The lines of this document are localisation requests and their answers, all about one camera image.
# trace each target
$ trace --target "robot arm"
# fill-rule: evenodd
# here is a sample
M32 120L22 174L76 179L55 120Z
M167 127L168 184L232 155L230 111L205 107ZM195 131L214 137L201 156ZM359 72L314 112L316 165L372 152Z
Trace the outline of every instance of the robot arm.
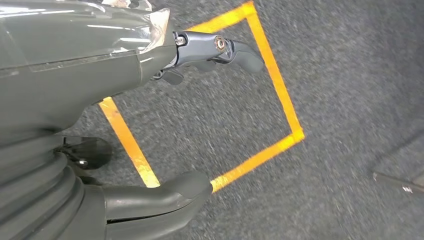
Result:
M0 0L0 236L156 240L182 227L212 192L189 172L157 188L83 185L53 149L88 105L164 78L264 63L244 43L175 31L169 9L76 0Z

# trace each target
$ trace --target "screw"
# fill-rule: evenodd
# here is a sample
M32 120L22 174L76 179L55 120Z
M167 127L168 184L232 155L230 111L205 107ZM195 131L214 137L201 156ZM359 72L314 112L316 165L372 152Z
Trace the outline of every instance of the screw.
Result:
M81 160L78 161L78 164L85 167L89 164L89 162L86 161L85 159L81 159Z
M182 46L182 45L185 45L186 44L186 38L185 37L183 37L183 36L177 36L176 38L175 38L175 44L177 45L177 46Z
M225 40L222 36L215 37L215 47L219 52L224 52L225 50Z

